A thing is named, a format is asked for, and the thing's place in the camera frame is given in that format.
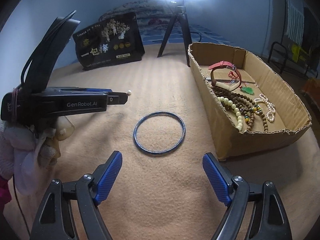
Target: tripod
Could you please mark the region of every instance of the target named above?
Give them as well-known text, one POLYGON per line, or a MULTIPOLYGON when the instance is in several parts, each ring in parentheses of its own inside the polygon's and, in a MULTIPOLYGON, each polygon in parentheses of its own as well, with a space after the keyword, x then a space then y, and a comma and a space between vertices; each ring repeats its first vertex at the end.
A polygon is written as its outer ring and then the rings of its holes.
POLYGON ((186 14, 186 7, 184 6, 184 0, 175 0, 174 3, 177 3, 177 6, 175 8, 175 12, 172 15, 168 28, 165 32, 159 53, 158 53, 158 57, 162 56, 162 53, 164 51, 164 47, 166 46, 169 36, 172 32, 173 26, 176 23, 176 21, 178 20, 180 22, 181 25, 181 30, 182 30, 182 36, 183 36, 183 42, 184 42, 184 49, 186 51, 186 57, 187 57, 187 64, 188 67, 190 67, 190 60, 189 60, 189 55, 188 55, 188 47, 189 45, 192 43, 192 39, 191 39, 191 33, 190 33, 190 28, 189 28, 189 23, 188 23, 188 18, 187 18, 187 14, 186 14))

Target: metal bolt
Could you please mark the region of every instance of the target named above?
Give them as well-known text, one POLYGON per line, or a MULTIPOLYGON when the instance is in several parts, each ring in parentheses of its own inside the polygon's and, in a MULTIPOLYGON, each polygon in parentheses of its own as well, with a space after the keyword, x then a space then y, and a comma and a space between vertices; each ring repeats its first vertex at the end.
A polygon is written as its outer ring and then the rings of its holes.
POLYGON ((51 184, 52 184, 52 185, 57 185, 57 184, 59 184, 59 180, 58 180, 58 179, 53 179, 53 180, 51 181, 51 184))
POLYGON ((241 181, 242 181, 242 177, 241 177, 241 176, 234 176, 233 179, 234 179, 236 182, 241 182, 241 181))
POLYGON ((87 174, 83 175, 83 178, 86 179, 86 180, 89 180, 89 179, 92 178, 92 175, 90 173, 87 173, 87 174))
POLYGON ((272 182, 272 181, 267 181, 267 182, 266 182, 266 185, 267 185, 268 187, 272 187, 272 186, 273 186, 273 182, 272 182))

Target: blue ribbed pad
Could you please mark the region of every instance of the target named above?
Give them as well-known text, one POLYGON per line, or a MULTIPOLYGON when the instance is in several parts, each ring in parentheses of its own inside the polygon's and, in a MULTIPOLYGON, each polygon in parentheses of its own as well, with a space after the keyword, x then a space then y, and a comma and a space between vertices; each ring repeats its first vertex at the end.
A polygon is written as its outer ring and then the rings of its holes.
POLYGON ((121 166, 122 154, 121 152, 118 152, 97 185, 97 195, 94 198, 97 205, 100 205, 102 201, 107 199, 121 166))
POLYGON ((228 185, 207 154, 203 156, 202 166, 218 200, 228 206, 232 201, 229 197, 228 185))

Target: black package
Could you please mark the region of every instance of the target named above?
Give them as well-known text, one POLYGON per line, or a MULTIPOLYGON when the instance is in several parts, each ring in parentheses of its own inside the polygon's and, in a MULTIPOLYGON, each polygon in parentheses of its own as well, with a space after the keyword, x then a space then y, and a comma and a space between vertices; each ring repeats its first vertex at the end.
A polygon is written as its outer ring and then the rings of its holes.
POLYGON ((139 61, 145 53, 135 12, 90 25, 73 39, 84 70, 139 61))

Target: white wall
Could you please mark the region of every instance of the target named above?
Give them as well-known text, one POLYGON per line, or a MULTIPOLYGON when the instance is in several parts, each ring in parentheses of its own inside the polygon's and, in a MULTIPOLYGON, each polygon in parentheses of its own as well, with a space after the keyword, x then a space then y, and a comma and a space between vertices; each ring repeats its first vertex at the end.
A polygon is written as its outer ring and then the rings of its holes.
MULTIPOLYGON (((22 0, 0 33, 0 98, 20 83, 25 62, 57 16, 76 9, 74 19, 81 21, 80 30, 107 10, 130 1, 135 0, 22 0)), ((268 42, 269 0, 186 0, 186 6, 189 23, 219 33, 234 46, 260 55, 268 42)), ((55 68, 75 61, 71 39, 55 68)))

